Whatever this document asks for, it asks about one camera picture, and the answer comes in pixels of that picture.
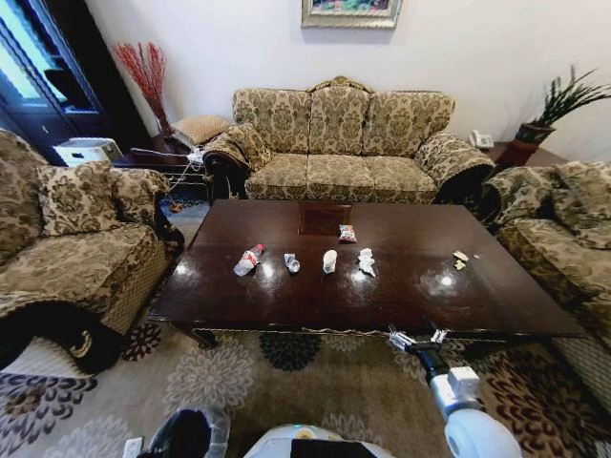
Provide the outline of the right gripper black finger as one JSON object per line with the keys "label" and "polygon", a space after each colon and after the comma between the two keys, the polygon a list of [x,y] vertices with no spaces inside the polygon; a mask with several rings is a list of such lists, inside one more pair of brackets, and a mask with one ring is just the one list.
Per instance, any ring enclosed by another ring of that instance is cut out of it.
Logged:
{"label": "right gripper black finger", "polygon": [[411,354],[414,346],[414,339],[399,331],[393,323],[389,325],[389,331],[390,343],[400,351]]}
{"label": "right gripper black finger", "polygon": [[426,315],[421,316],[422,334],[433,344],[441,345],[449,333],[449,327],[441,320]]}

